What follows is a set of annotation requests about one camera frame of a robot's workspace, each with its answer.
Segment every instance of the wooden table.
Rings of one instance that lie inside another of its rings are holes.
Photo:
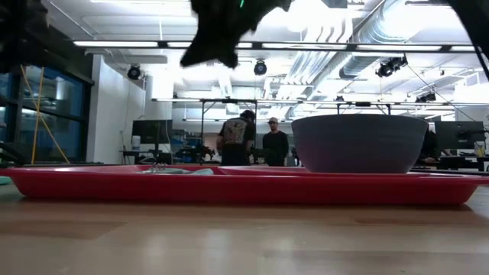
[[[0,187],[2,275],[486,275],[489,189],[461,207],[20,200]]]

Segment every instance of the gray bowl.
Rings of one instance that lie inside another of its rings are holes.
[[[321,115],[292,123],[297,154],[317,173],[407,173],[428,123],[398,115]]]

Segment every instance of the yellow cable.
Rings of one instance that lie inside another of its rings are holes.
[[[40,108],[40,94],[43,92],[43,81],[44,81],[44,67],[42,68],[40,72],[40,82],[39,82],[39,93],[37,97],[37,104],[36,104],[36,128],[34,130],[34,142],[32,145],[32,158],[31,158],[31,164],[34,164],[34,160],[36,159],[36,144],[37,144],[37,129],[39,128],[39,108]]]
[[[21,65],[21,71],[22,71],[22,75],[24,77],[25,84],[28,87],[29,93],[31,94],[32,103],[36,106],[37,113],[39,113],[40,106],[39,105],[36,105],[36,100],[34,99],[34,93],[32,92],[31,85],[29,85],[29,81],[28,81],[27,75],[25,74],[25,70],[24,70],[24,67],[22,65]],[[43,123],[44,127],[46,128],[47,133],[51,136],[51,139],[53,140],[54,144],[58,148],[58,151],[63,156],[63,158],[66,161],[66,163],[70,164],[70,161],[68,160],[68,158],[66,157],[66,155],[61,150],[60,145],[56,142],[56,139],[54,138],[53,134],[51,133],[51,130],[49,129],[49,126],[47,126],[47,123],[44,120],[44,118],[42,116],[40,116],[40,115],[39,115],[39,118],[40,118],[41,122]]]

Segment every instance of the glass window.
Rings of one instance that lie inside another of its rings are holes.
[[[0,95],[10,95],[10,74],[0,74]]]
[[[0,141],[5,141],[5,131],[7,128],[5,113],[7,112],[7,107],[0,106]]]
[[[29,85],[37,101],[41,69],[29,66],[26,69]],[[24,103],[32,105],[31,94],[24,87]],[[40,107],[70,115],[81,115],[83,106],[83,84],[54,70],[45,69]]]
[[[69,159],[80,159],[82,153],[80,147],[80,123],[54,115],[43,113],[41,115],[65,155]],[[23,108],[19,147],[22,148],[22,153],[28,156],[29,159],[32,154],[35,128],[36,111]],[[37,130],[36,148],[36,160],[62,160],[63,156],[58,151],[41,120]]]

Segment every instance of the dark hair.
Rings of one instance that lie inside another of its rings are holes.
[[[239,116],[241,118],[251,119],[252,121],[254,121],[254,118],[255,118],[253,111],[250,111],[250,110],[246,110],[246,111],[242,112]]]

